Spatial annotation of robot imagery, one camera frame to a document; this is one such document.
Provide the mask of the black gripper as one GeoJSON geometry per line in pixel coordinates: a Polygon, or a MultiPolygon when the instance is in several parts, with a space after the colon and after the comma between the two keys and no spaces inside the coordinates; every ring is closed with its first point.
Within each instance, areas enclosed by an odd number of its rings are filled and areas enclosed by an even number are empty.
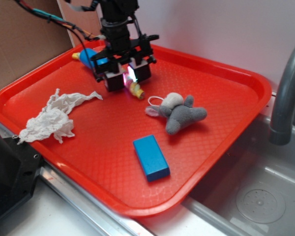
{"type": "Polygon", "coordinates": [[[94,62],[92,69],[97,82],[103,81],[108,92],[124,88],[123,73],[120,65],[129,65],[129,76],[135,82],[142,82],[151,77],[149,65],[156,63],[150,42],[158,40],[159,35],[143,34],[137,39],[129,39],[130,47],[114,51],[106,46],[102,51],[91,57],[94,62]]]}

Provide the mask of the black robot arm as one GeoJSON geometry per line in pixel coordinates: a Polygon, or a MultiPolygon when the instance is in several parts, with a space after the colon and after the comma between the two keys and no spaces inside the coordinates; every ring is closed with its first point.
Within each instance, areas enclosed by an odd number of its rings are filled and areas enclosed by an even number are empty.
{"type": "Polygon", "coordinates": [[[105,48],[91,57],[97,81],[104,81],[107,91],[123,89],[125,69],[128,65],[137,81],[151,77],[149,65],[156,63],[150,42],[158,35],[141,33],[135,11],[136,0],[100,0],[102,18],[101,33],[105,36],[105,48]]]}

